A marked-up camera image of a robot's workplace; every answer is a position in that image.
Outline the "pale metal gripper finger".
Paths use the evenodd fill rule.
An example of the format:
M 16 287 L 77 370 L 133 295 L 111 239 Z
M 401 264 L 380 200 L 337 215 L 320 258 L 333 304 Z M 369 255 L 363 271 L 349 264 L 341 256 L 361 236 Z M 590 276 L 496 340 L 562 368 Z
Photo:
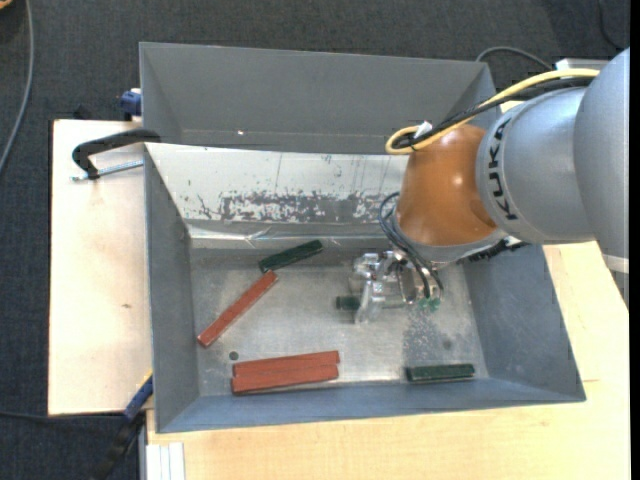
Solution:
M 359 307 L 356 310 L 354 322 L 364 324 L 375 321 L 385 301 L 384 285 L 378 281 L 366 281 L 360 294 Z
M 381 253 L 365 253 L 353 262 L 348 277 L 350 289 L 363 289 L 367 283 L 374 286 L 382 280 L 383 255 Z

